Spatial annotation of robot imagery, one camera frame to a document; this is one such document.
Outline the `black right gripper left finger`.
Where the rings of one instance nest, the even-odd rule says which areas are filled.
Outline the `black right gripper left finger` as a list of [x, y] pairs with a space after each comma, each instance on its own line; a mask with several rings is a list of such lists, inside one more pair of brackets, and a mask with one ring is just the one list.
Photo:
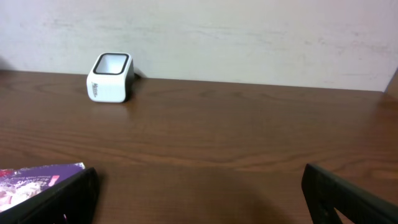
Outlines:
[[1, 224], [90, 224], [100, 194], [94, 168], [84, 169], [48, 190], [1, 212]]

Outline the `red purple snack bag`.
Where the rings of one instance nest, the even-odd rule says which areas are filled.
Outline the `red purple snack bag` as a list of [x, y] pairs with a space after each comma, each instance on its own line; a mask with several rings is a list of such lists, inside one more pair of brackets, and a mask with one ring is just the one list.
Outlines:
[[1, 169], [1, 212], [4, 212], [85, 169], [82, 162], [21, 169]]

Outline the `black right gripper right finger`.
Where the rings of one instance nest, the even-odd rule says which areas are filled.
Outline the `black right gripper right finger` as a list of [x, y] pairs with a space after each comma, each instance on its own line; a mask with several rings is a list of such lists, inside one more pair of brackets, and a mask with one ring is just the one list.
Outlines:
[[305, 166], [301, 188], [316, 224], [341, 224], [338, 212], [353, 223], [397, 223], [396, 205], [314, 164]]

